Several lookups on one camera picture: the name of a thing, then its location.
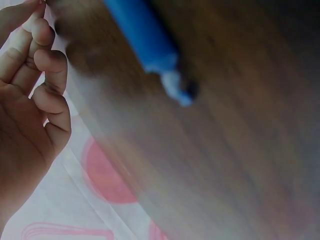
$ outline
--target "wooden table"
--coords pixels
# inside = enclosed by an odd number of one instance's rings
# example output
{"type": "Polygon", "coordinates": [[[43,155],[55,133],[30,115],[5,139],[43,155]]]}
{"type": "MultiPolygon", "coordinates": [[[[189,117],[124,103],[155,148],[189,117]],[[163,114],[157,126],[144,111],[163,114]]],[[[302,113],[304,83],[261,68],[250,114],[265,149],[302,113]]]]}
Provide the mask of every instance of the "wooden table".
{"type": "Polygon", "coordinates": [[[199,85],[181,108],[99,0],[47,2],[71,99],[169,239],[320,239],[319,3],[151,0],[199,85]]]}

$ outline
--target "pink circle pattern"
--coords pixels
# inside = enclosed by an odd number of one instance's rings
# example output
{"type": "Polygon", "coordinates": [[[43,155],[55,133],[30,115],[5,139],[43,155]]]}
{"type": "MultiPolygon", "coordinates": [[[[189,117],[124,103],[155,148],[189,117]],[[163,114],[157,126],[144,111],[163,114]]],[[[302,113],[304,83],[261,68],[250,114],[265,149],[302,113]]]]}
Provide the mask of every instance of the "pink circle pattern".
{"type": "Polygon", "coordinates": [[[82,164],[85,182],[95,195],[114,204],[137,202],[93,138],[85,145],[82,164]]]}

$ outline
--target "knuckle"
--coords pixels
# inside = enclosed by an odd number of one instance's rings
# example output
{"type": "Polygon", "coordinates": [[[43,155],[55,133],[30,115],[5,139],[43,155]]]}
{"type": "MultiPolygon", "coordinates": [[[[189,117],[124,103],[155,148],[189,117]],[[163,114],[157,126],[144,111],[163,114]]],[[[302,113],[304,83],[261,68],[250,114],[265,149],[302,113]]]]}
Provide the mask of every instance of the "knuckle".
{"type": "Polygon", "coordinates": [[[33,57],[30,57],[28,56],[26,59],[25,59],[25,65],[29,68],[29,69],[32,69],[32,70],[35,70],[35,71],[39,71],[39,69],[37,68],[36,64],[35,64],[35,60],[33,57]]]}
{"type": "Polygon", "coordinates": [[[14,62],[18,62],[19,64],[22,64],[25,61],[23,54],[14,47],[10,47],[7,51],[5,51],[4,54],[9,59],[11,59],[14,62]]]}

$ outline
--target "finger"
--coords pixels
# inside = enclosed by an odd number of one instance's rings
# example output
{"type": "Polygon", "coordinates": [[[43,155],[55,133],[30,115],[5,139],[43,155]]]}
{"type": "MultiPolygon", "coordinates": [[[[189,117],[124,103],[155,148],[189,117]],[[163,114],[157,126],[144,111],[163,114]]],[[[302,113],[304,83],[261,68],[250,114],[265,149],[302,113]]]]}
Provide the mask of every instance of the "finger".
{"type": "Polygon", "coordinates": [[[40,71],[45,71],[45,86],[62,95],[67,86],[68,63],[66,56],[56,50],[38,50],[34,62],[40,71]]]}
{"type": "Polygon", "coordinates": [[[46,113],[49,122],[45,130],[51,140],[55,154],[58,155],[71,136],[70,110],[65,98],[46,85],[38,86],[32,99],[39,110],[46,113]]]}
{"type": "Polygon", "coordinates": [[[2,48],[12,31],[27,21],[39,3],[39,0],[30,0],[0,10],[0,48],[2,48]]]}
{"type": "Polygon", "coordinates": [[[50,50],[52,48],[55,40],[55,32],[45,19],[39,18],[35,20],[33,24],[32,37],[33,40],[28,50],[26,60],[11,81],[11,84],[19,86],[27,96],[41,75],[41,71],[35,64],[35,53],[38,50],[50,50]]]}
{"type": "MultiPolygon", "coordinates": [[[[37,14],[39,9],[44,9],[44,6],[45,4],[39,6],[34,14],[37,14]]],[[[0,72],[0,79],[5,83],[11,83],[18,70],[24,64],[26,64],[27,67],[35,67],[33,64],[33,55],[36,50],[41,48],[50,49],[54,39],[55,34],[53,29],[43,18],[39,18],[33,23],[32,32],[27,32],[25,29],[21,28],[15,35],[13,41],[10,43],[9,49],[2,56],[0,56],[0,66],[5,70],[0,72]]],[[[30,75],[29,72],[20,72],[16,76],[18,82],[15,82],[14,84],[20,85],[19,82],[22,82],[22,85],[32,85],[34,81],[31,81],[30,79],[39,78],[38,70],[32,72],[36,72],[36,76],[33,74],[30,75]]],[[[25,88],[27,88],[25,91],[28,92],[30,87],[24,87],[24,89],[25,88]]]]}

